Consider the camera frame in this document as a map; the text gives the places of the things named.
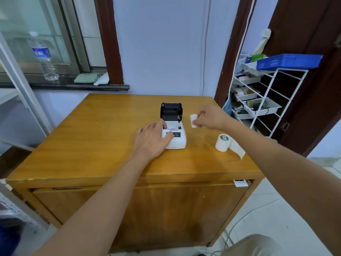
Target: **window sill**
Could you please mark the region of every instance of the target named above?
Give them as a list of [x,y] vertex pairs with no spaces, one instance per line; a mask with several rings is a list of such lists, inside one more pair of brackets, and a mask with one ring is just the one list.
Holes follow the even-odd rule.
[[[74,83],[76,76],[60,75],[57,81],[47,81],[41,75],[26,75],[25,77],[32,90],[130,91],[130,85],[128,84],[105,84],[98,86],[93,84],[76,84]],[[0,88],[14,88],[13,83],[6,78],[0,77]]]

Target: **bottle cap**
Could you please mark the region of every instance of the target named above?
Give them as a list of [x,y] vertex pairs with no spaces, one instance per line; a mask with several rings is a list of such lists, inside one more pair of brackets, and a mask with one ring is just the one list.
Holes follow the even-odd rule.
[[30,31],[29,34],[30,34],[32,37],[38,37],[38,36],[39,36],[38,32],[35,32],[35,31]]

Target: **cabinet door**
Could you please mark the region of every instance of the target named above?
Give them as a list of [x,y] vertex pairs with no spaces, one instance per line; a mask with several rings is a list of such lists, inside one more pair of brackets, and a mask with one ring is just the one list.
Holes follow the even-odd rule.
[[[34,194],[65,223],[96,189],[38,189]],[[147,250],[207,245],[247,189],[237,188],[233,182],[136,187],[112,249]]]

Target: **person's left hand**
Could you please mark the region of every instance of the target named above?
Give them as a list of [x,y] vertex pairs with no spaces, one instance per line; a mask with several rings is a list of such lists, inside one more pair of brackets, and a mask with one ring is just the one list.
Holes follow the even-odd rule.
[[167,124],[160,118],[157,123],[147,124],[138,129],[134,153],[146,156],[149,161],[158,157],[174,137],[173,132],[169,131],[161,138],[162,127],[167,128]]

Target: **wooden table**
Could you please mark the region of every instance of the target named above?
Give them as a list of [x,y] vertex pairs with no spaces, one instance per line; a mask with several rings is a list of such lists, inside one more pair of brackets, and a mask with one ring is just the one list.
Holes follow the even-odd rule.
[[182,103],[187,146],[147,165],[111,252],[213,245],[264,176],[248,155],[215,149],[221,132],[191,127],[211,97],[89,94],[7,182],[60,227],[122,166],[163,102]]

